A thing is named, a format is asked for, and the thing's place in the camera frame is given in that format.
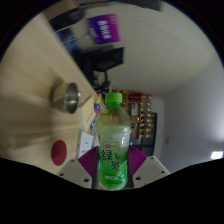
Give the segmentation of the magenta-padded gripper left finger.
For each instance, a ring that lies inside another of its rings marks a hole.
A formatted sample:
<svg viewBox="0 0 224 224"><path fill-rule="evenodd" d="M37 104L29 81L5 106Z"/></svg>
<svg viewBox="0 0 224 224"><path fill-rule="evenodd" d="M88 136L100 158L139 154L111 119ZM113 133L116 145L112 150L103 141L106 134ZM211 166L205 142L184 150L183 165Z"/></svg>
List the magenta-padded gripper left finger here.
<svg viewBox="0 0 224 224"><path fill-rule="evenodd" d="M69 160L59 171L58 176L80 187L97 189L99 183L97 147L78 159Z"/></svg>

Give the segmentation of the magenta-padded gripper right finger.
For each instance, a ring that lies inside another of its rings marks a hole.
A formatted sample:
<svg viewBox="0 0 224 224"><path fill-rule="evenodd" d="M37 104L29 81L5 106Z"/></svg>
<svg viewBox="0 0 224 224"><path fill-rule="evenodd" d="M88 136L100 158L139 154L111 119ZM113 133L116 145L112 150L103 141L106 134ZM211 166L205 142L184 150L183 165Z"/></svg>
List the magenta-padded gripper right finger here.
<svg viewBox="0 0 224 224"><path fill-rule="evenodd" d="M141 188L169 174L170 172L156 156L146 156L137 148L129 147L127 182L129 189Z"/></svg>

